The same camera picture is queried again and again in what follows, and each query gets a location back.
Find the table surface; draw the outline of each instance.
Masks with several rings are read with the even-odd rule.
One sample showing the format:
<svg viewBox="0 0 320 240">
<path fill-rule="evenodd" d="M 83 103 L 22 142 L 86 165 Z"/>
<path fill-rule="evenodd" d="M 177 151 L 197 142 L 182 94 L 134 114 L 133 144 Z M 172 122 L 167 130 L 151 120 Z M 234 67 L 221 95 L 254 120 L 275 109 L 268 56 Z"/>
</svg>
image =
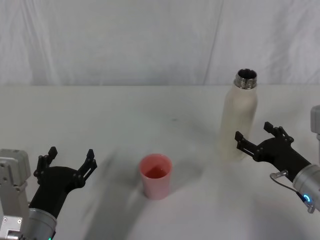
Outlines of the table surface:
<svg viewBox="0 0 320 240">
<path fill-rule="evenodd" d="M 291 191 L 269 178 L 276 169 L 249 157 L 215 154 L 229 86 L 0 88 L 0 146 L 38 155 L 56 146 L 53 165 L 78 169 L 89 148 L 98 168 L 72 191 L 58 217 L 56 240 L 318 240 L 320 214 L 308 214 Z M 250 140 L 283 126 L 301 155 L 318 163 L 310 132 L 320 86 L 260 85 Z M 140 159 L 162 153 L 173 162 L 172 193 L 150 201 L 137 174 Z M 283 183 L 290 185 L 286 179 Z M 27 196 L 38 188 L 28 180 Z"/>
</svg>

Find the pink cup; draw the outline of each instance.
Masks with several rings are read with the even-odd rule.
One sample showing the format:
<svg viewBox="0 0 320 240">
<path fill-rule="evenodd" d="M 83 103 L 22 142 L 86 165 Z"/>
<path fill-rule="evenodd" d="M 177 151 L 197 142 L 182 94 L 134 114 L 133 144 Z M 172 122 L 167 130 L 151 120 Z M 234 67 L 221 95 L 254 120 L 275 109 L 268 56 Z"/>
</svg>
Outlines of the pink cup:
<svg viewBox="0 0 320 240">
<path fill-rule="evenodd" d="M 152 200 L 164 199 L 170 191 L 171 160 L 162 154 L 154 153 L 145 156 L 139 170 L 144 194 Z"/>
</svg>

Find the cup rim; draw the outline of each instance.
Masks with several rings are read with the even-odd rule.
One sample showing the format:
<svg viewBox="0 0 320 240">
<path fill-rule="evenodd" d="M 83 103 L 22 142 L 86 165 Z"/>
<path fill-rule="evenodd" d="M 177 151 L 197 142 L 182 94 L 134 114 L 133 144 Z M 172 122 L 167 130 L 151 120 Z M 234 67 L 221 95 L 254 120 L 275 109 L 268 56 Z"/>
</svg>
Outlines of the cup rim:
<svg viewBox="0 0 320 240">
<path fill-rule="evenodd" d="M 159 178 L 152 178 L 152 177 L 148 177 L 148 176 L 146 176 L 146 175 L 144 175 L 144 174 L 142 173 L 142 171 L 141 171 L 141 164 L 142 164 L 143 160 L 146 159 L 146 158 L 148 158 L 148 157 L 150 157 L 150 156 L 153 156 L 153 155 L 161 156 L 161 157 L 164 157 L 166 160 L 168 160 L 168 162 L 169 162 L 169 164 L 170 164 L 170 170 L 166 173 L 166 175 L 164 175 L 164 176 L 162 176 L 162 177 L 159 177 Z M 148 179 L 148 180 L 160 180 L 160 179 L 163 179 L 163 178 L 167 177 L 169 174 L 171 174 L 172 168 L 173 168 L 173 165 L 172 165 L 171 159 L 170 159 L 168 156 L 166 156 L 166 155 L 164 155 L 164 154 L 162 154 L 162 153 L 151 153 L 151 154 L 148 154 L 148 155 L 144 156 L 144 157 L 141 159 L 140 163 L 139 163 L 139 172 L 140 172 L 140 175 L 141 175 L 143 178 Z"/>
</svg>

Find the water bottle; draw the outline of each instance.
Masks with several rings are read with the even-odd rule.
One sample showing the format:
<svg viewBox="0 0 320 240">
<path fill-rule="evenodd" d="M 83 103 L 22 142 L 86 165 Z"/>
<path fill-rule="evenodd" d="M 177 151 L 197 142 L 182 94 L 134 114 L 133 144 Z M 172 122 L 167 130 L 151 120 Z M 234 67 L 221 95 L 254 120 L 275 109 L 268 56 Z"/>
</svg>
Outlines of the water bottle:
<svg viewBox="0 0 320 240">
<path fill-rule="evenodd" d="M 223 160 L 239 161 L 245 155 L 237 149 L 236 131 L 248 139 L 258 104 L 257 73 L 248 68 L 238 71 L 224 100 L 218 151 Z"/>
</svg>

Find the white curtain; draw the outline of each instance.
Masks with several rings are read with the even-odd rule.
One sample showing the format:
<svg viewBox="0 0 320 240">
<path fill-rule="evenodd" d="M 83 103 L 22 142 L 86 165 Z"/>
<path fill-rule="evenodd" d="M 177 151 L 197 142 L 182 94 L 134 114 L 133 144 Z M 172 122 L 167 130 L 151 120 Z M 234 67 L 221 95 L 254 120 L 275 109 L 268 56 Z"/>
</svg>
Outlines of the white curtain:
<svg viewBox="0 0 320 240">
<path fill-rule="evenodd" d="M 1 85 L 320 83 L 319 0 L 0 0 Z"/>
</svg>

